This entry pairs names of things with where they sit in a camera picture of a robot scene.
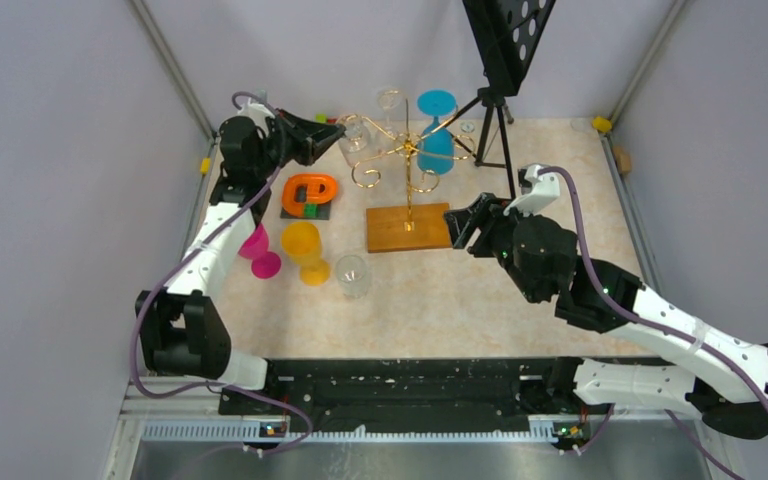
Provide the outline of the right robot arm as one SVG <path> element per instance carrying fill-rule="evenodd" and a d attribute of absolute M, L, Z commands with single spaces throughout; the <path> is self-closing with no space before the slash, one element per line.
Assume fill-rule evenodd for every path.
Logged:
<path fill-rule="evenodd" d="M 670 304 L 636 275 L 586 260 L 574 231 L 481 194 L 445 212 L 452 243 L 492 258 L 534 304 L 553 302 L 576 328 L 635 343 L 657 365 L 569 357 L 544 375 L 541 399 L 560 412 L 580 404 L 670 410 L 740 439 L 768 435 L 768 343 L 730 336 Z"/>

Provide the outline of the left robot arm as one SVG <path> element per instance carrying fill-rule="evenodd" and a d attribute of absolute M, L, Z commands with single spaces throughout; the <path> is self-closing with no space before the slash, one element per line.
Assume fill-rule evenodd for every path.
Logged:
<path fill-rule="evenodd" d="M 313 165 L 344 134 L 342 125 L 282 109 L 261 122 L 240 114 L 221 124 L 221 174 L 203 224 L 167 278 L 136 300 L 136 350 L 149 370 L 241 387 L 257 413 L 277 407 L 281 388 L 267 377 L 267 360 L 233 348 L 213 298 L 260 226 L 278 172 L 291 161 Z"/>

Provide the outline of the yellow wine glass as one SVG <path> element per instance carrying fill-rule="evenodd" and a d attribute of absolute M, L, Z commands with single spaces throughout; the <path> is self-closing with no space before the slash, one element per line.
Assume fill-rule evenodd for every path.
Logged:
<path fill-rule="evenodd" d="M 281 247 L 299 268 L 299 278 L 307 286 L 321 286 L 330 278 L 330 265 L 323 258 L 318 228 L 311 222 L 289 224 L 282 232 Z"/>

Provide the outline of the clear wine glass front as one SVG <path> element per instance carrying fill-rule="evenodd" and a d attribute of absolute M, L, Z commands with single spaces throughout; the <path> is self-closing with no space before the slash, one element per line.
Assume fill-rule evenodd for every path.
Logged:
<path fill-rule="evenodd" d="M 341 257 L 335 264 L 335 276 L 342 293 L 348 298 L 362 298 L 370 289 L 371 272 L 360 256 Z"/>

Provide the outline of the pink wine glass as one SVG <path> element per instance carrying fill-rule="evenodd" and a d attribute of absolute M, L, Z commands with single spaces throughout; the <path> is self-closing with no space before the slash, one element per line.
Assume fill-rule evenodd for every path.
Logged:
<path fill-rule="evenodd" d="M 250 270 L 258 279 L 270 279 L 281 270 L 280 256 L 269 247 L 269 235 L 265 227 L 259 225 L 238 250 L 241 258 L 250 261 Z"/>

